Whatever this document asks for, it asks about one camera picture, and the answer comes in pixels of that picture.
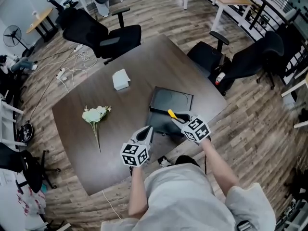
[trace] person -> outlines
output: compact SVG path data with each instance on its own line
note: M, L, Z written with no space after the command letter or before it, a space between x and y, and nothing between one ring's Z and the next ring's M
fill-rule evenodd
M36 70L37 65L31 61L28 61L27 58L22 58L20 61L17 62L19 58L14 55L0 55L0 68L5 73L9 73L9 69L12 72L15 72L21 68L27 68L31 70Z
M129 218L102 223L102 231L202 230L273 231L274 211L262 188L241 188L239 179L205 138L201 146L213 175L226 196L225 203L192 158L182 155L176 165L160 159L161 169L145 181L142 167L134 167L128 205Z

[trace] white tissue box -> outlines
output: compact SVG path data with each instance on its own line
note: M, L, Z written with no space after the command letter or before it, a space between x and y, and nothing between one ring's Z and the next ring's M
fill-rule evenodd
M114 82L114 88L116 90L121 90L123 88L129 87L128 82L130 81L125 69L121 69L120 71L115 72L112 75L112 80Z

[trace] flower stem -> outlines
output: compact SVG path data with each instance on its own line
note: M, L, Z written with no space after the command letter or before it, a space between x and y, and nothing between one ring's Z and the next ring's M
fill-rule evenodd
M100 147L100 143L99 143L99 140L98 140L98 134L97 134L97 122L93 123L91 125L92 129L93 129L93 132L94 132L94 135L95 135L95 139L96 139L96 142L97 142L97 145L98 145L98 149L100 150L101 152L101 147Z

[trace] floor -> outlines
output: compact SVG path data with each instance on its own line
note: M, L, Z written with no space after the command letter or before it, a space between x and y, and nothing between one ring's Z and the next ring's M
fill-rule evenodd
M124 0L123 3L110 0L110 4L111 11L130 6L130 12L124 14L125 24L141 25L142 42L165 34L185 53L201 40L216 46L217 41L209 35L209 31L217 7L207 0L189 0L186 11L182 9L183 0ZM109 30L119 27L114 16L105 19L100 17L100 22ZM230 40L230 45L223 47L228 57L253 43L248 35L224 14L218 31ZM74 46L75 43L64 40L61 32L58 32L52 41L31 58L40 60ZM82 50L89 51L91 59L94 58L89 48L84 47ZM102 192L88 196L84 191L64 152L51 111L52 106L67 93L65 86L54 78L60 67L72 69L76 60L75 68L85 70L82 58L76 59L71 51L39 61L39 68L26 81L27 89L22 95L25 101L20 106L25 112L22 121L30 118L50 83L32 115L31 123L35 128L35 136L27 148L36 156L40 156L43 150L49 150L46 165L62 169L60 173L50 176L57 189L50 189L46 193L46 218L54 219L55 223L65 220L71 223L76 231L99 230L102 221L117 219L117 216ZM68 60L64 63L45 66L66 58ZM89 67L94 61L85 62L85 65ZM92 68L87 69L88 76L101 67L103 60L99 59ZM65 83L70 91L73 88L72 75L69 71L64 75L68 78ZM86 74L82 71L74 73L74 84L78 85L85 78ZM267 78L263 78L260 84L256 83L256 78L254 76L235 81L225 97L228 107L214 118L209 126L213 133L213 144L238 175L243 187L259 182L278 217L290 201L290 198L284 198L288 190L283 183L290 177L291 169L296 166L296 157L300 155L307 159L307 129L293 129L293 123L297 123L298 110L305 103L299 100L296 108L287 109L280 96L286 89L282 82L275 78L275 90L270 90ZM167 157L173 161L180 154L194 157L204 167L204 155L194 144L185 142ZM157 168L157 163L151 164L146 168L146 175ZM223 201L222 192L215 183L210 168L208 177L215 194ZM127 216L129 188L130 179L127 179L104 190L106 197L122 217Z

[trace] flower bouquet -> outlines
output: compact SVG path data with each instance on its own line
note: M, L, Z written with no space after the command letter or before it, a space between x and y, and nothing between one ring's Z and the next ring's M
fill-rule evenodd
M88 122L93 129L93 132L94 132L94 135L95 135L95 138L96 138L96 142L97 142L98 148L100 149L100 152L101 152L101 148L100 148L100 142L98 140L97 128L98 128L98 123L107 114L107 111L110 112L111 107L98 106L96 109L89 109L89 110L86 107L84 113L82 114L82 118L86 122Z

